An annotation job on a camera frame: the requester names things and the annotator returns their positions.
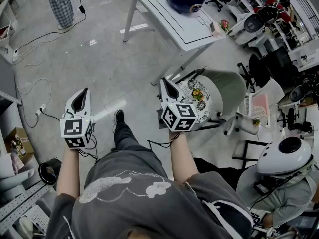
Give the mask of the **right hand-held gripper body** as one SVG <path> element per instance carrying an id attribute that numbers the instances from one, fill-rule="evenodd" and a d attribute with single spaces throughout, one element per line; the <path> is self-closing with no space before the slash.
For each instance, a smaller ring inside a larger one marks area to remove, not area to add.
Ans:
<path id="1" fill-rule="evenodd" d="M 175 101 L 160 99 L 161 108 L 157 110 L 160 129 L 171 132 L 189 132 L 195 125 L 198 114 L 189 98 Z"/>

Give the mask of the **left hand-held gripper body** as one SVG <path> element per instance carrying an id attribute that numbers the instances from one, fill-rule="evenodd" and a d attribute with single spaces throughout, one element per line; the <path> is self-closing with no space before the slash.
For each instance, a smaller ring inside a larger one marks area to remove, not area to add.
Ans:
<path id="1" fill-rule="evenodd" d="M 94 117 L 89 115 L 76 115 L 66 110 L 60 120 L 61 137 L 69 149 L 84 149 L 89 147 L 89 142 L 94 131 Z"/>

